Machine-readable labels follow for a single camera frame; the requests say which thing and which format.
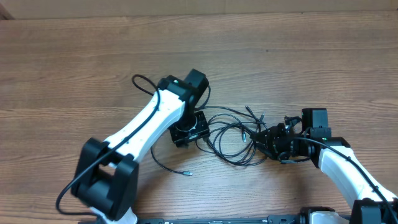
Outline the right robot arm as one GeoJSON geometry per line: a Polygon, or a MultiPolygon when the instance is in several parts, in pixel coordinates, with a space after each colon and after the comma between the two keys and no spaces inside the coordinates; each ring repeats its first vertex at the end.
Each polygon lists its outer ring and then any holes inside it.
{"type": "Polygon", "coordinates": [[[334,137],[326,108],[304,108],[301,116],[253,134],[256,147],[282,164],[312,161],[336,185],[351,209],[349,217],[330,207],[303,207],[289,223],[397,223],[397,196],[356,158],[343,137],[334,137]]]}

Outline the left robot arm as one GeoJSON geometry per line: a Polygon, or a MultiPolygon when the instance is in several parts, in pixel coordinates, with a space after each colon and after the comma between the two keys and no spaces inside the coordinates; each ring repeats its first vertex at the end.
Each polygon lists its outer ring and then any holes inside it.
{"type": "Polygon", "coordinates": [[[195,69],[183,80],[162,78],[150,102],[125,127],[104,141],[87,140],[71,193],[90,208],[95,223],[137,223],[132,206],[141,160],[165,131],[178,147],[209,137],[205,115],[196,107],[209,88],[206,75],[195,69]]]}

